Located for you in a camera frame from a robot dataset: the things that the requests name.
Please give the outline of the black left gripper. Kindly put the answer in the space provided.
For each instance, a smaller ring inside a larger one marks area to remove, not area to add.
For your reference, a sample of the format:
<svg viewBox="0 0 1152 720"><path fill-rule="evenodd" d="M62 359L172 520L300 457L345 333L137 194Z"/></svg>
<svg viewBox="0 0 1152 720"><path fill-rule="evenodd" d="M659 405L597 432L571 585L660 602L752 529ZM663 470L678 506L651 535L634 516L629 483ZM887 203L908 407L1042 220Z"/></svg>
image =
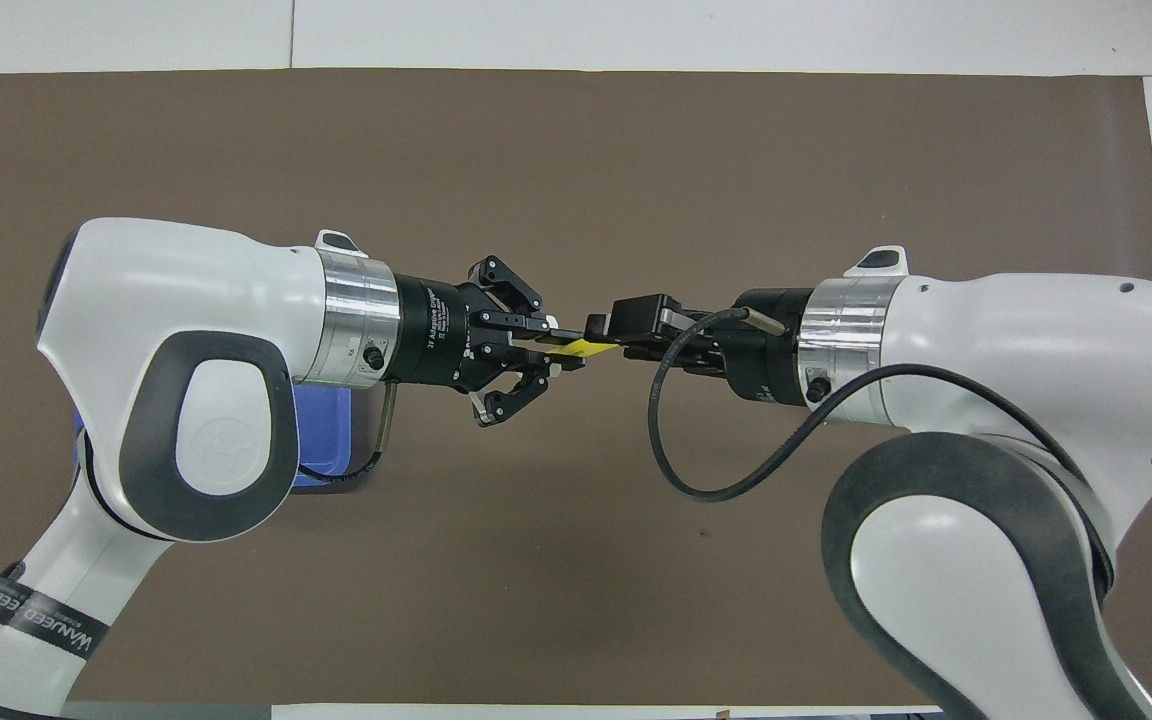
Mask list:
<svg viewBox="0 0 1152 720"><path fill-rule="evenodd" d="M397 274L396 288L401 320L391 378L471 391L480 427L511 419L559 374L586 366L582 357L554 350L485 344L499 341L498 331L541 343L582 338L545 313L540 293L495 255L472 265L465 283Z"/></svg>

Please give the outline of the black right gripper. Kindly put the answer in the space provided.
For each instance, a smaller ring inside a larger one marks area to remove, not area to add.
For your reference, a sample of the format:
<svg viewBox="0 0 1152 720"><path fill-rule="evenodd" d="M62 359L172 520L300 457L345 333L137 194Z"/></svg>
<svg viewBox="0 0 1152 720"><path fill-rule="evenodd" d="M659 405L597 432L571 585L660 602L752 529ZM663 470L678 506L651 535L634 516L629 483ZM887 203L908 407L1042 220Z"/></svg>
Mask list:
<svg viewBox="0 0 1152 720"><path fill-rule="evenodd" d="M797 334L812 288L756 288L741 293L735 306L750 306L787 328L772 336L746 323L718 323L717 347L687 346L672 367L694 376L723 376L745 400L805 406L797 374ZM708 310L685 309L667 293L616 300L605 314L589 314L586 341L626 346L627 361L660 364L672 343Z"/></svg>

